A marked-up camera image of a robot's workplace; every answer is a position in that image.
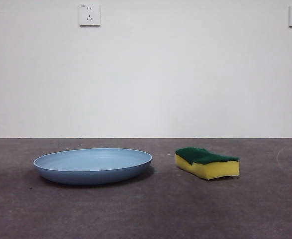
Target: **yellow sponge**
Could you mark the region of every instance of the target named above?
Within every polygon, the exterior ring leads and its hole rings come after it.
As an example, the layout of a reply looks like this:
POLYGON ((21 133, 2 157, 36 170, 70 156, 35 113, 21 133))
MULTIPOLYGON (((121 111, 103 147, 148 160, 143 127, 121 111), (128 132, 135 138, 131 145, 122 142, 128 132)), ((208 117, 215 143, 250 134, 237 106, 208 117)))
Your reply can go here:
POLYGON ((197 148, 184 148, 181 150, 177 150, 175 154, 176 165, 200 178, 204 179, 213 179, 224 176, 238 176, 239 175, 239 161, 238 158, 229 157, 228 159, 225 156, 219 156, 216 154, 212 154, 208 151, 204 151, 205 149, 197 149, 197 148), (210 160, 208 156, 202 157, 202 163, 200 163, 200 159, 184 159, 181 155, 189 155, 188 151, 192 150, 191 154, 193 156, 195 150, 203 150, 200 153, 208 153, 212 155, 213 160, 210 160))

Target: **blue plate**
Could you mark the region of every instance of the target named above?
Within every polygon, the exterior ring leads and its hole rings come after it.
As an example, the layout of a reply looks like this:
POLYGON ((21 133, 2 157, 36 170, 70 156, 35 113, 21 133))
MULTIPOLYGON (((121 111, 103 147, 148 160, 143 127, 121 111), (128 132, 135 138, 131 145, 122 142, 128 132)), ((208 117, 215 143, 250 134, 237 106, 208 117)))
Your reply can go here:
POLYGON ((39 174, 73 185, 112 183, 137 176, 151 162, 149 153, 124 148, 91 148, 47 154, 34 160, 39 174))

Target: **light blue plastic plate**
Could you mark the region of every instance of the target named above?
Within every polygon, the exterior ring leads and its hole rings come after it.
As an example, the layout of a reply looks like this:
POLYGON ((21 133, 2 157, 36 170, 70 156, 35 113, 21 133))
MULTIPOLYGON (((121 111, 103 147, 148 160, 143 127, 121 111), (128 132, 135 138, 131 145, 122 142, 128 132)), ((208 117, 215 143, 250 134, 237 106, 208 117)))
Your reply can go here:
POLYGON ((39 174, 53 182, 92 185, 137 176, 151 163, 149 153, 124 148, 92 148, 47 154, 34 160, 39 174))

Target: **kitchen sponge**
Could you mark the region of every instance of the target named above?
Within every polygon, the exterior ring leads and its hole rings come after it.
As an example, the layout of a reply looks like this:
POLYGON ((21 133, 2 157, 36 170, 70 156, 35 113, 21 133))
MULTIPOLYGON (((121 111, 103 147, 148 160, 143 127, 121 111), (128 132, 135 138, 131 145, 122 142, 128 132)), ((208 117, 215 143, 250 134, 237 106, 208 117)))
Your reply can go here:
POLYGON ((217 155, 204 148, 178 149, 175 159, 179 168, 207 180, 239 175, 239 158, 217 155))

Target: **concrete floor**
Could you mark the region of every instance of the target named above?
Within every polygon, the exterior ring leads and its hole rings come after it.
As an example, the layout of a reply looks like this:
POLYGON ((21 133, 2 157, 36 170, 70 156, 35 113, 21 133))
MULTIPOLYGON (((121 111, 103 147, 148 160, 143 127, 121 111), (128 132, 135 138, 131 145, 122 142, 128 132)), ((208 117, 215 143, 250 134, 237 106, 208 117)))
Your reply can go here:
POLYGON ((292 239, 292 139, 0 139, 0 239, 292 239), (240 157, 205 181, 175 166, 197 146, 240 157), (152 167, 104 186, 41 178, 32 161, 92 147, 149 152, 152 167))

